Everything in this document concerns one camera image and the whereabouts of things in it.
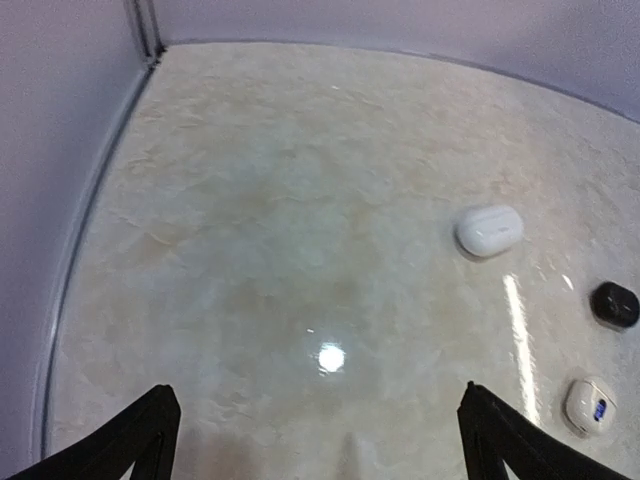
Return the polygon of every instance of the white round object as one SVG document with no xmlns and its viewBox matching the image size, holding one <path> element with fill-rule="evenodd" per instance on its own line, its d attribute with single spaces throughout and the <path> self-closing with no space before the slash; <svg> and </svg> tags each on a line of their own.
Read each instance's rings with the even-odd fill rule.
<svg viewBox="0 0 640 480">
<path fill-rule="evenodd" d="M 582 433 L 600 435 L 611 428 L 618 406 L 613 390 L 598 377 L 571 385 L 565 406 L 567 417 Z"/>
<path fill-rule="evenodd" d="M 508 205 L 494 205 L 467 212 L 456 227 L 460 245 L 476 257 L 492 257 L 522 239 L 522 218 Z"/>
</svg>

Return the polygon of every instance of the black round object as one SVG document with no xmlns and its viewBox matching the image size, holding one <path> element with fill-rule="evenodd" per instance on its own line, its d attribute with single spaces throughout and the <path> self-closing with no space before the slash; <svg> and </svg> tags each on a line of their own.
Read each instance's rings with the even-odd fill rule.
<svg viewBox="0 0 640 480">
<path fill-rule="evenodd" d="M 633 327 L 640 316 L 636 294 L 613 282 L 604 282 L 593 291 L 591 309 L 599 319 L 621 328 Z"/>
</svg>

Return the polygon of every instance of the small white device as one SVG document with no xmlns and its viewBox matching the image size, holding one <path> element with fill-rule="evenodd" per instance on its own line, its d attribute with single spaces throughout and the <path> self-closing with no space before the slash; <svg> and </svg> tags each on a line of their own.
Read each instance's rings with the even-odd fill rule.
<svg viewBox="0 0 640 480">
<path fill-rule="evenodd" d="M 468 211 L 458 222 L 456 237 L 462 248 L 476 257 L 492 257 L 522 239 L 522 218 L 508 205 Z"/>
<path fill-rule="evenodd" d="M 599 377 L 587 377 L 571 385 L 566 414 L 582 433 L 600 435 L 613 423 L 618 406 L 613 390 Z"/>
</svg>

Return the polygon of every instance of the marble floor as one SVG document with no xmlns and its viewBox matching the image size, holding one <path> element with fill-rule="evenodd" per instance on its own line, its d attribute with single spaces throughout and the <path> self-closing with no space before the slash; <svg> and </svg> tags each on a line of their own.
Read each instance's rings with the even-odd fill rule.
<svg viewBox="0 0 640 480">
<path fill-rule="evenodd" d="M 506 203 L 484 262 L 453 225 Z M 66 298 L 51 450 L 156 383 L 183 409 L 176 479 L 462 479 L 455 411 L 482 383 L 640 478 L 640 126 L 518 80 L 329 47 L 172 48 L 114 160 Z M 618 395 L 565 425 L 571 379 Z"/>
</svg>

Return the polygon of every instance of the beige marble surface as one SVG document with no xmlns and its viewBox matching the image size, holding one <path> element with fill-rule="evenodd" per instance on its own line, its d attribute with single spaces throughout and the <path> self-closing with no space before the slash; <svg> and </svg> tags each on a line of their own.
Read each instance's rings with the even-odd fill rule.
<svg viewBox="0 0 640 480">
<path fill-rule="evenodd" d="M 162 382 L 183 408 L 176 479 L 461 479 L 474 380 L 640 477 L 640 330 L 587 303 L 606 279 L 640 290 L 639 134 L 433 60 L 172 48 L 66 299 L 52 449 Z M 453 225 L 488 203 L 514 206 L 526 238 L 471 262 Z M 620 408 L 587 440 L 561 415 L 585 373 Z"/>
</svg>

